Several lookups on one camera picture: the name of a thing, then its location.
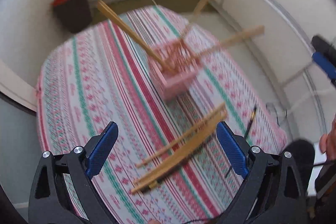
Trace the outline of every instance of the pink box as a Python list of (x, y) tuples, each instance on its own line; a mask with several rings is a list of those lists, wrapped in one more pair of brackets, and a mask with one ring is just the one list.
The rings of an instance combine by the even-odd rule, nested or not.
[[(167, 58), (166, 49), (171, 47), (176, 41), (166, 43), (164, 45), (159, 45), (153, 48), (153, 50), (161, 56), (161, 58)], [(193, 55), (192, 50), (187, 46), (187, 50)], [(150, 68), (150, 77), (152, 82), (157, 90), (157, 93), (160, 97), (165, 100), (171, 100), (177, 95), (186, 92), (190, 85), (195, 80), (199, 70), (202, 68), (202, 63), (199, 59), (196, 60), (196, 65), (193, 65), (190, 68), (190, 71), (182, 72), (174, 76), (169, 74), (163, 74), (157, 63), (151, 58), (148, 57), (148, 64)]]

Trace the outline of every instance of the wooden chopstick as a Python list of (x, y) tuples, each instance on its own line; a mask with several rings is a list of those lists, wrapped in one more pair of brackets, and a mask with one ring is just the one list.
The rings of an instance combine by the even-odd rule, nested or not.
[(218, 112), (209, 120), (202, 132), (194, 135), (182, 148), (176, 150), (174, 154), (166, 158), (160, 165), (137, 180), (138, 185), (131, 190), (131, 193), (135, 194), (149, 185), (157, 184), (155, 182), (159, 178), (167, 175), (170, 170), (191, 155), (215, 131), (217, 124), (224, 120), (226, 116), (226, 111), (224, 113)]
[(259, 25), (257, 27), (251, 28), (251, 29), (246, 29), (241, 32), (238, 32), (234, 34), (232, 37), (225, 39), (224, 41), (207, 48), (198, 54), (196, 54), (194, 57), (190, 57), (185, 60), (184, 65), (190, 64), (193, 60), (201, 58), (207, 54), (210, 54), (212, 52), (216, 52), (218, 50), (226, 49), (228, 47), (231, 47), (233, 44), (241, 42), (243, 40), (246, 40), (250, 37), (255, 37), (257, 35), (263, 34), (265, 32), (265, 26), (264, 25)]
[[(184, 29), (182, 30), (182, 32), (180, 33), (180, 37), (179, 37), (179, 42), (180, 45), (177, 47), (179, 48), (181, 45), (184, 44), (184, 38), (188, 35), (191, 27), (193, 26), (193, 24), (196, 22), (196, 20), (198, 19), (199, 15), (201, 14), (202, 10), (204, 9), (204, 7), (206, 6), (206, 4), (208, 3), (209, 0), (199, 0), (199, 2), (197, 3), (194, 11), (193, 11), (193, 16), (191, 18), (191, 20), (189, 21), (188, 25), (186, 27), (184, 27)], [(172, 51), (172, 54), (170, 54), (166, 59), (165, 62), (169, 62), (173, 53), (175, 52), (176, 48)]]
[(113, 23), (117, 24), (120, 29), (122, 29), (126, 34), (128, 34), (136, 43), (138, 43), (145, 52), (151, 56), (155, 61), (157, 61), (163, 69), (169, 71), (170, 73), (175, 73), (175, 71), (166, 64), (160, 56), (158, 56), (142, 39), (139, 37), (121, 18), (102, 0), (98, 0), (97, 8), (101, 11), (107, 18), (109, 18)]
[(162, 147), (160, 150), (158, 150), (156, 153), (154, 153), (152, 156), (147, 157), (144, 159), (142, 162), (136, 164), (135, 166), (137, 168), (149, 163), (151, 160), (159, 157), (169, 149), (171, 149), (174, 145), (182, 141), (183, 139), (187, 138), (191, 133), (194, 131), (198, 130), (203, 124), (205, 124), (209, 119), (211, 119), (215, 114), (217, 114), (220, 110), (222, 110), (225, 107), (225, 103), (221, 103), (216, 109), (214, 109), (210, 114), (208, 114), (206, 117), (204, 117), (202, 120), (194, 124), (191, 128), (189, 128), (187, 131), (185, 131), (180, 137), (177, 139), (173, 140), (171, 143), (168, 145)]

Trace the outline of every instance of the table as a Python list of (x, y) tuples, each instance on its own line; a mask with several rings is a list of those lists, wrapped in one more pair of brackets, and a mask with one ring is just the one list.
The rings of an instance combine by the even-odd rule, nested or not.
[[(188, 22), (161, 6), (133, 10), (121, 18), (150, 46), (176, 38)], [(216, 42), (198, 26), (186, 38), (195, 52)], [(203, 62), (204, 69), (189, 91), (164, 102), (149, 78), (147, 57), (138, 45), (110, 21), (86, 29), (55, 49), (42, 66), (37, 113), (42, 149), (67, 153), (84, 146), (114, 121), (119, 127), (118, 140), (92, 182), (118, 222), (182, 223), (217, 216), (229, 205), (242, 178), (234, 172), (224, 177), (229, 163), (215, 134), (159, 187), (145, 195), (130, 193), (132, 181), (171, 152), (140, 169), (136, 163), (223, 101), (228, 110), (226, 122), (235, 134), (245, 131), (257, 104), (248, 142), (267, 153), (284, 148), (285, 132), (268, 115), (228, 52), (214, 53)], [(65, 178), (76, 212), (85, 217), (71, 178)]]

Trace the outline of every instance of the blue clamp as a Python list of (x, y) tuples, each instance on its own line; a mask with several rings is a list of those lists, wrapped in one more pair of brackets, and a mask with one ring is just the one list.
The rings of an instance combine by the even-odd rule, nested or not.
[(322, 53), (314, 52), (312, 59), (322, 70), (325, 71), (330, 80), (336, 79), (336, 68), (327, 58), (324, 57)]
[[(230, 161), (230, 164), (232, 165), (233, 170), (236, 172), (236, 174), (241, 175), (243, 179), (245, 179), (249, 174), (249, 169), (247, 168), (247, 151), (244, 153), (237, 143), (237, 140), (239, 139), (236, 140), (235, 137), (240, 137), (247, 145), (248, 143), (242, 136), (234, 135), (225, 122), (219, 122), (217, 124), (216, 135), (220, 145), (222, 146), (227, 158)], [(250, 147), (249, 145), (247, 147), (246, 144), (242, 143), (241, 141), (239, 141), (239, 143), (244, 146), (245, 150), (248, 150)]]
[(115, 122), (110, 122), (102, 132), (104, 134), (96, 144), (86, 161), (85, 174), (91, 180), (93, 176), (98, 175), (103, 167), (112, 147), (118, 138), (118, 126)]

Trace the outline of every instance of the trash can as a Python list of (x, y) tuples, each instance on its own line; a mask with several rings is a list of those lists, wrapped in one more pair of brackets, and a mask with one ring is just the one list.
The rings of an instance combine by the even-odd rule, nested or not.
[(88, 0), (54, 0), (53, 11), (71, 33), (85, 29), (92, 21)]

